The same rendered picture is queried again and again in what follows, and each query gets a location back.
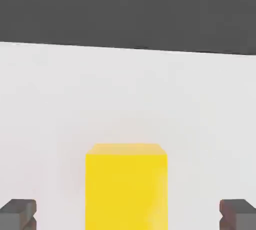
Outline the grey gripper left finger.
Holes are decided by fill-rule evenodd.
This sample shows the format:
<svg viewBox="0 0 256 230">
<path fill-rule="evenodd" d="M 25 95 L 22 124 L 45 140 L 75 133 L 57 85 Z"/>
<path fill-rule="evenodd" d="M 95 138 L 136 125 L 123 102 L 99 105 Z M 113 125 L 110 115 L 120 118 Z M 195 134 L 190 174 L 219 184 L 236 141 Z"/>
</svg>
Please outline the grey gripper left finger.
<svg viewBox="0 0 256 230">
<path fill-rule="evenodd" d="M 0 230 L 37 230 L 34 199 L 11 199 L 0 208 Z"/>
</svg>

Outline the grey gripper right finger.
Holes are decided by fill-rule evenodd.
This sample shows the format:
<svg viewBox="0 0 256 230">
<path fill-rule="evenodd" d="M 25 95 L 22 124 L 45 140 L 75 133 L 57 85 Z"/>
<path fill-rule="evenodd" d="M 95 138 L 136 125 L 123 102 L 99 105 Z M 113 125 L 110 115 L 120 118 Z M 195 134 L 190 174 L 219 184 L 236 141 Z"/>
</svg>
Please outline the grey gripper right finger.
<svg viewBox="0 0 256 230">
<path fill-rule="evenodd" d="M 256 230 L 256 208 L 245 199 L 222 199 L 219 230 Z"/>
</svg>

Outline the small yellow cube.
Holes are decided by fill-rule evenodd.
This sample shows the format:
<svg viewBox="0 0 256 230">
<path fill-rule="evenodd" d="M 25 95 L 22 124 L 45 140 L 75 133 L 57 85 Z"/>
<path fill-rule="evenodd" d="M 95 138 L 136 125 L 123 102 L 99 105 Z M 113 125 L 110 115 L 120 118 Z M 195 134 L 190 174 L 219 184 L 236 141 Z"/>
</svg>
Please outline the small yellow cube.
<svg viewBox="0 0 256 230">
<path fill-rule="evenodd" d="M 105 143 L 86 153 L 85 230 L 168 230 L 168 155 L 160 145 Z"/>
</svg>

